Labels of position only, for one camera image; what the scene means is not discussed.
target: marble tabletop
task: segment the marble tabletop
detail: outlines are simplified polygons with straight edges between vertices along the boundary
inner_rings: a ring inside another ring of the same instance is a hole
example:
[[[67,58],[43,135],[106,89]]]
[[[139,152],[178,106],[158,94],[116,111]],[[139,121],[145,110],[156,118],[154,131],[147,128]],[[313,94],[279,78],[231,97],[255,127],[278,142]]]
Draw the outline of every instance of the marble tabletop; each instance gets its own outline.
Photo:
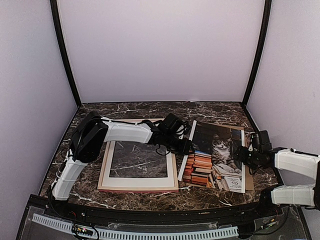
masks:
[[[128,103],[88,103],[83,104],[75,115],[67,133],[59,146],[58,154],[51,163],[40,191],[46,197],[48,186],[54,181],[56,172],[63,162],[60,151],[67,148],[73,130],[91,111],[110,119],[159,119],[173,113],[183,120],[193,120],[244,127],[247,140],[253,132],[244,111],[236,102],[128,102]],[[178,192],[163,193],[123,193],[99,192],[97,190],[104,150],[98,159],[89,164],[80,174],[70,193],[69,202],[108,209],[137,211],[187,211],[204,210],[257,202],[261,190],[277,184],[271,168],[259,169],[253,176],[254,190],[246,193],[219,191],[212,188],[187,186],[179,182]],[[176,157],[179,172],[182,157]]]

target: cat's face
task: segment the cat's face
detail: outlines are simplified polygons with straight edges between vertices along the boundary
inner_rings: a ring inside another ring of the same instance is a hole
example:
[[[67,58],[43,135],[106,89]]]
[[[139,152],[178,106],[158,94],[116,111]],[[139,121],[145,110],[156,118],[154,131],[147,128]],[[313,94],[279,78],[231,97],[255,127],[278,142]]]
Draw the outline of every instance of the cat's face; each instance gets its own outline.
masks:
[[[225,150],[230,148],[231,138],[224,139],[220,138],[217,134],[213,136],[212,145],[216,149]]]

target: white wall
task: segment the white wall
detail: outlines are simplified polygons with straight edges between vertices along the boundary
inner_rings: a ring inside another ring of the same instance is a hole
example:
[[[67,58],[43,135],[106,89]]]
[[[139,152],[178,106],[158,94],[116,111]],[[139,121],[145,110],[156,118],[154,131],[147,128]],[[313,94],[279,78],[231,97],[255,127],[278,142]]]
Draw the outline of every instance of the white wall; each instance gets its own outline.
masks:
[[[59,0],[81,100],[242,101],[264,0]]]
[[[76,111],[49,0],[0,1],[0,239],[15,239]]]
[[[248,104],[274,147],[320,154],[320,2],[275,0],[264,51]],[[288,185],[312,179],[281,172]],[[313,239],[320,212],[305,211]]]

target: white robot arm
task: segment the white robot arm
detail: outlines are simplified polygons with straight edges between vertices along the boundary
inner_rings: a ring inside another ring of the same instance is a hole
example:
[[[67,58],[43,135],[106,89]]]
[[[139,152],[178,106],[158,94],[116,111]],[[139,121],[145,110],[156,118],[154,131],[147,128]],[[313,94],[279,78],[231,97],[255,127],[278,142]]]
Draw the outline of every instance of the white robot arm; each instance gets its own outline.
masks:
[[[102,144],[109,141],[130,141],[143,144],[163,145],[168,151],[188,155],[194,153],[192,142],[180,138],[190,130],[188,122],[169,114],[163,121],[143,120],[129,123],[89,113],[73,132],[70,146],[57,172],[49,194],[58,201],[66,201],[81,171],[95,161]]]
[[[251,170],[260,167],[275,167],[288,170],[316,180],[315,184],[274,186],[264,194],[268,194],[273,204],[291,204],[310,206],[320,210],[320,156],[317,154],[286,149],[272,148],[267,131],[251,135],[252,150],[239,147],[235,158],[239,159]]]

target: cat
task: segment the cat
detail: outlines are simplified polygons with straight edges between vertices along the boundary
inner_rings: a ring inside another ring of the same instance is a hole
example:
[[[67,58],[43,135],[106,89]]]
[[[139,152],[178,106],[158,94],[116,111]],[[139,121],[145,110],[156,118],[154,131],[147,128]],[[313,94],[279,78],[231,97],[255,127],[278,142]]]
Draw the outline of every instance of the cat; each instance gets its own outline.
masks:
[[[229,173],[241,174],[241,170],[235,165],[231,157],[232,140],[231,138],[224,139],[217,134],[213,135],[212,141],[212,163],[218,165]]]

